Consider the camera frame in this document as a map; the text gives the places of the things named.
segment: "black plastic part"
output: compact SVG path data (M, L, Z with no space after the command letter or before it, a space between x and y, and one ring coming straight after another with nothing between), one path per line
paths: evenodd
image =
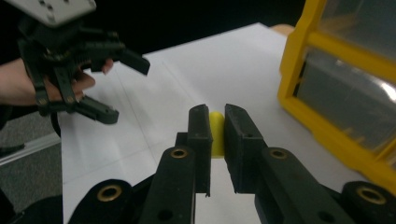
M69 224L78 223L128 223L124 212L130 207L133 197L131 185L125 181L103 181L85 195L78 204Z
M140 216L142 215L143 208L147 196L149 195L149 189L154 175L149 176L142 182L132 187L133 195L129 201L129 207L124 212L125 222L129 224L139 223Z
M344 185L340 203L357 223L396 223L396 198L372 183L355 181Z
M333 189L330 189L324 185L322 185L324 189L326 189L327 193L338 203L341 205L340 198L341 194Z
M188 133L177 133L175 146L186 146Z
M195 218L195 156L188 147L163 153L139 224L191 224Z
M254 159L267 147L248 112L236 105L225 106L224 159L236 193L255 193L259 169Z
M195 190L210 196L210 162L212 156L212 132L210 131L209 109L198 105L189 111L187 146L195 152Z
M80 67L101 71L107 59L121 61L146 75L149 61L127 49L114 32L82 27L82 21L72 21L58 28L49 28L26 17L20 30L24 38L19 40L21 57L27 73L35 86L35 98L41 116L54 112L78 112L104 124L118 120L119 112L91 98L78 101L72 82ZM51 102L45 88L48 77L60 91L63 100Z
M104 105L89 96L85 96L76 106L76 111L90 119L98 120L104 124L117 123L119 111Z
M269 216L268 220L262 220L263 223L355 223L286 149L263 149L257 164L262 177L262 187L256 194L257 203L261 205L263 213Z
M53 131L58 134L59 137L61 137L61 126L59 126L59 120L58 120L58 113L51 113L50 114L50 123L52 125Z
M121 57L120 62L133 68L134 70L138 71L139 73L146 75L149 72L149 61L145 58L142 58L141 55L133 52L129 49L126 49Z

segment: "human finger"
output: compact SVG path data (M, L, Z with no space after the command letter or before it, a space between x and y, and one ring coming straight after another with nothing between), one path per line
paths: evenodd
M84 92L79 91L79 92L75 92L75 97L76 99L79 101L82 99L82 97L84 97Z
M72 83L74 93L86 90L95 85L95 79L83 72L78 72L75 75L75 80L76 81Z
M62 96L58 88L56 88L47 77L44 78L44 84L50 101L62 101Z
M102 67L102 72L106 75L113 67L113 64L114 64L113 60L106 59L105 64Z

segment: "transparent plastic panel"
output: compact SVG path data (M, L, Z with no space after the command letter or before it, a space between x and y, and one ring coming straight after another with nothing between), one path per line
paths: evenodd
M308 51L295 96L367 149L396 137L395 83L323 51Z
M396 61L396 0L328 0L318 29Z

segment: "white table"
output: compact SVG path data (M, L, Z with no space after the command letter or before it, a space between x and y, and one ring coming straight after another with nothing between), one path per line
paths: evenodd
M61 115L64 222L88 190L109 178L135 185L156 171L177 132L186 132L190 108L206 104L224 113L226 104L246 109L270 147L294 153L323 185L340 191L364 180L345 167L276 99L286 37L261 24L214 35L145 55L147 77L116 63L95 74L94 99L120 111L104 125L79 114ZM224 160L212 160L211 197L198 194L196 223L260 223L253 195L235 195Z

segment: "yellow bin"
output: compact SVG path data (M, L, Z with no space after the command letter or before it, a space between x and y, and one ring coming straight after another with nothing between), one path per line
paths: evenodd
M396 194L396 1L306 0L278 100L341 162Z

